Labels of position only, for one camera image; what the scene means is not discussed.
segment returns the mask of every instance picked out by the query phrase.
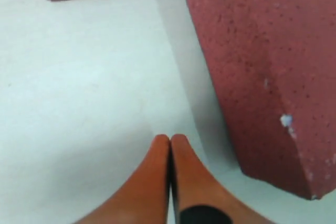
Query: white floor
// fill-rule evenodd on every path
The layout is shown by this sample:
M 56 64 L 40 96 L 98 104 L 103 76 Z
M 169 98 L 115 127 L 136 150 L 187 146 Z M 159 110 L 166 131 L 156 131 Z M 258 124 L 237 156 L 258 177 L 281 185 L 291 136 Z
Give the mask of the white floor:
M 0 0 L 0 223 L 77 220 L 157 133 L 187 134 L 275 222 L 335 223 L 336 193 L 310 202 L 241 174 L 185 0 Z

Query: floor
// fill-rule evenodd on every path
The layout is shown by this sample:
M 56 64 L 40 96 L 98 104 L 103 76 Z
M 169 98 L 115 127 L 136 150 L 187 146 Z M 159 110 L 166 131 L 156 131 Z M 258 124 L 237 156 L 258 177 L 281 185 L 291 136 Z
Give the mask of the floor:
M 184 133 L 214 176 L 277 223 L 334 223 L 244 176 L 185 0 L 0 0 L 0 222 L 72 223 Z M 174 223 L 170 209 L 169 223 Z

